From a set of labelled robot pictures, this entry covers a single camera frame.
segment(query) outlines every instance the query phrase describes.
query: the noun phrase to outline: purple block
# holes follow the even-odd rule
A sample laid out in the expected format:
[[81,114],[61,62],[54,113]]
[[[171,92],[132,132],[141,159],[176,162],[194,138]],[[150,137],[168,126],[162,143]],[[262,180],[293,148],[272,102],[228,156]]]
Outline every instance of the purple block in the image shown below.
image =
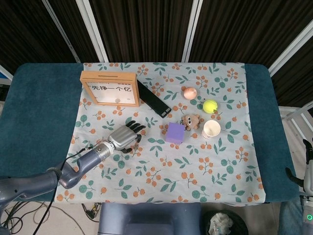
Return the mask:
[[181,144],[184,141],[185,126],[170,122],[166,133],[165,141],[169,143]]

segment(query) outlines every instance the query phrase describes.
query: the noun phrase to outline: wooden picture frame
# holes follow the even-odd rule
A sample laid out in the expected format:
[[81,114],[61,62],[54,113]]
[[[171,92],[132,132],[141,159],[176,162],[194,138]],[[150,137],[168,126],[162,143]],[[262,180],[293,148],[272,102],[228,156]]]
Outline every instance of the wooden picture frame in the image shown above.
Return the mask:
[[80,81],[97,105],[139,107],[139,91],[134,72],[82,71]]

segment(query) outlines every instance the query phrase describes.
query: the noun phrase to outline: teal cloth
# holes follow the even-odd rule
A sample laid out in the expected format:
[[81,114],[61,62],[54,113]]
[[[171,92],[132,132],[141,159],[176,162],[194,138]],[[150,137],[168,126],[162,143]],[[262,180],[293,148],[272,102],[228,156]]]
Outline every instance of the teal cloth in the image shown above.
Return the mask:
[[[24,64],[14,75],[0,117],[0,175],[23,177],[62,162],[81,94],[83,64]],[[267,202],[297,197],[294,172],[268,70],[246,65],[250,121]],[[32,200],[51,200],[52,192]]]

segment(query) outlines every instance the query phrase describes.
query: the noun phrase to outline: white paper cup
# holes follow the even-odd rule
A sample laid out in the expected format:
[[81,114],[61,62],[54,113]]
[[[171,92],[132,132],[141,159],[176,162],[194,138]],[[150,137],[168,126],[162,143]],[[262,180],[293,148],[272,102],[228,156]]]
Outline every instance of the white paper cup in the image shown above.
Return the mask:
[[215,120],[209,120],[204,124],[202,130],[202,137],[209,139],[211,137],[217,136],[221,132],[221,126]]

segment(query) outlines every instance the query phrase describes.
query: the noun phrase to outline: tennis ball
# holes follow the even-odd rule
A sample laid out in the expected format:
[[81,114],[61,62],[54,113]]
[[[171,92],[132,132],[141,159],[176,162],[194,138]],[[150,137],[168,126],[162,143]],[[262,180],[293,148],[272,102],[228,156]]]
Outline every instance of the tennis ball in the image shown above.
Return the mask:
[[207,100],[203,103],[203,110],[208,113],[212,114],[217,110],[217,102],[215,100]]

